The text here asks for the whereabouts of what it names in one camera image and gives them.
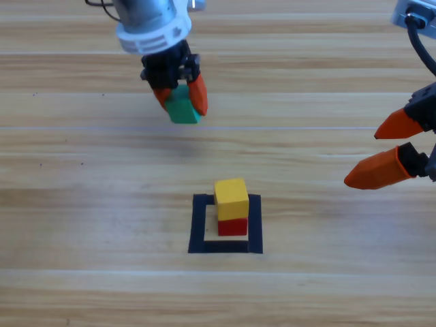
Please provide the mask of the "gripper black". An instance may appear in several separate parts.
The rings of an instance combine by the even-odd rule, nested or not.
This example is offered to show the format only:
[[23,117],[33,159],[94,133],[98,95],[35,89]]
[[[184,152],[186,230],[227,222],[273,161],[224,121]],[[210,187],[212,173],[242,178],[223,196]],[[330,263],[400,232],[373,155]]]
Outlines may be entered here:
[[[411,95],[401,108],[378,127],[376,139],[406,139],[422,132],[435,133],[435,83]],[[344,183],[355,189],[380,189],[410,178],[428,176],[429,158],[410,143],[396,146],[361,160],[345,177]]]
[[179,80],[185,80],[189,98],[198,114],[207,115],[207,88],[200,73],[200,56],[192,53],[186,40],[156,54],[144,55],[141,59],[144,69],[140,77],[146,80],[154,96],[166,111],[166,100]]

